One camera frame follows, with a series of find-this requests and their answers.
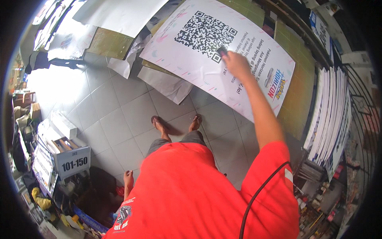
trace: yellow cloth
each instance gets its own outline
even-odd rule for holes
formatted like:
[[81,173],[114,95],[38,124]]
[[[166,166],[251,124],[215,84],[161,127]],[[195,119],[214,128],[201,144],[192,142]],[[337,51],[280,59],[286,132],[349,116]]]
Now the yellow cloth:
[[34,201],[37,203],[37,205],[40,206],[40,208],[45,211],[46,209],[50,208],[52,205],[52,202],[47,198],[40,198],[37,197],[37,195],[40,194],[40,189],[38,187],[35,187],[32,189],[32,197]]

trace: white box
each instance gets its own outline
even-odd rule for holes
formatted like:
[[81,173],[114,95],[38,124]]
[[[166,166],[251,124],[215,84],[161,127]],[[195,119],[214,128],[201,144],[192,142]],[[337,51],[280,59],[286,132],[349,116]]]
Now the white box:
[[52,112],[50,120],[68,139],[71,140],[77,136],[77,127],[60,112]]

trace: stack of boards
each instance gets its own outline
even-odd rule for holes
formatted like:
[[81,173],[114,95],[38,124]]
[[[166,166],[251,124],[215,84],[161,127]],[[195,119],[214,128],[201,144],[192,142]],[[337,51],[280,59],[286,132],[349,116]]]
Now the stack of boards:
[[350,122],[350,94],[344,72],[322,69],[318,75],[316,106],[304,149],[308,160],[323,166],[333,178],[347,140]]

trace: gray shorts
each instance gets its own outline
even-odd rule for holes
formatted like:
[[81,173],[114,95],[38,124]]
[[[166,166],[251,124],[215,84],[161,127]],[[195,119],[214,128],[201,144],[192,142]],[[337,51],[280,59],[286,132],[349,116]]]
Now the gray shorts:
[[[154,140],[149,148],[149,151],[147,152],[146,157],[167,143],[171,143],[171,142],[163,138]],[[198,143],[198,144],[206,146],[206,143],[203,140],[203,135],[198,130],[193,130],[189,132],[188,134],[186,134],[183,137],[183,139],[180,141],[180,143]]]

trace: red t-shirt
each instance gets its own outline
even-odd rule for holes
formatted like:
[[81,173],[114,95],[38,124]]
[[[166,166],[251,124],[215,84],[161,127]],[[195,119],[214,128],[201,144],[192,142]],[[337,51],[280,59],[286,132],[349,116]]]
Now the red t-shirt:
[[[166,144],[144,160],[135,187],[104,238],[239,238],[248,202],[286,161],[285,143],[267,144],[237,191],[216,169],[207,147]],[[297,238],[292,180],[286,165],[263,188],[249,211],[244,238]]]

